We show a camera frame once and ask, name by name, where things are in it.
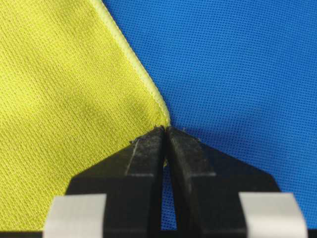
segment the blue fabric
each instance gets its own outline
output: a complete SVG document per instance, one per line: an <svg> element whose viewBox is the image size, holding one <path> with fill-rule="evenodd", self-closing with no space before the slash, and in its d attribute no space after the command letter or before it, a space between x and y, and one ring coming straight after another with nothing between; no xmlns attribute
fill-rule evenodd
<svg viewBox="0 0 317 238"><path fill-rule="evenodd" d="M105 4L172 124L274 175L317 228L317 1Z"/></svg>
<svg viewBox="0 0 317 238"><path fill-rule="evenodd" d="M176 215L174 209L174 198L172 184L170 180L169 166L163 170L163 191L162 191L162 215L161 215L162 230L176 230Z"/></svg>

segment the clamp jaw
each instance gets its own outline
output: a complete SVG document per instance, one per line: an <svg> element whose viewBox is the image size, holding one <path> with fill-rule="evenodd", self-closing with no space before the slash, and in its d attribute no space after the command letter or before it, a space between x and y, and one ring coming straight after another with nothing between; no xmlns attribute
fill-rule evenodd
<svg viewBox="0 0 317 238"><path fill-rule="evenodd" d="M177 231L160 230L165 159L171 168ZM74 176L65 195L106 194L105 238L249 238L240 192L280 189L270 174L161 126ZM52 237L46 232L43 237ZM316 233L308 232L309 237ZM42 237L42 233L0 233L0 237Z"/></svg>

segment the yellow fabric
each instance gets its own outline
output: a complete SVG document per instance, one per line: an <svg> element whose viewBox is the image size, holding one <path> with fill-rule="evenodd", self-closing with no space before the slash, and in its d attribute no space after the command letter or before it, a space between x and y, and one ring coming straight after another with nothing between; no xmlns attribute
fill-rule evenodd
<svg viewBox="0 0 317 238"><path fill-rule="evenodd" d="M100 0L0 0L0 230L40 230L70 178L168 125Z"/></svg>

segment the fabric edge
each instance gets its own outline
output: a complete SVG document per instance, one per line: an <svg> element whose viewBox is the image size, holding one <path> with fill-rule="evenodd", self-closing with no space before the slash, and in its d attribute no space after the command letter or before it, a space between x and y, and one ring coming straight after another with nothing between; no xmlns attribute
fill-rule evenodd
<svg viewBox="0 0 317 238"><path fill-rule="evenodd" d="M125 56L128 58L132 67L136 70L140 79L142 80L145 87L147 88L148 92L158 104L159 108L161 109L161 111L166 117L165 119L166 125L169 126L170 116L169 116L169 112L162 95L160 94L158 88L155 86L154 82L152 81L151 77L149 76L149 74L147 73L143 65L141 64L138 57L135 55L134 51L132 50L129 43L125 39L124 35L122 34L121 30L119 29L116 22L112 18L108 9L106 8L102 0L90 0L90 2L92 6L95 8L96 12L98 13L103 23L110 30L111 35L118 42L120 48L124 52Z"/></svg>

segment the white tape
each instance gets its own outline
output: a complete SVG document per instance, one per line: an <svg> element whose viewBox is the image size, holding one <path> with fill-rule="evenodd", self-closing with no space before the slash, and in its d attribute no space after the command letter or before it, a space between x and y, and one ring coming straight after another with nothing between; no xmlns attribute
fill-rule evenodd
<svg viewBox="0 0 317 238"><path fill-rule="evenodd" d="M44 238L102 238L106 194L56 196Z"/></svg>
<svg viewBox="0 0 317 238"><path fill-rule="evenodd" d="M248 238L307 238L304 217L292 193L240 192Z"/></svg>

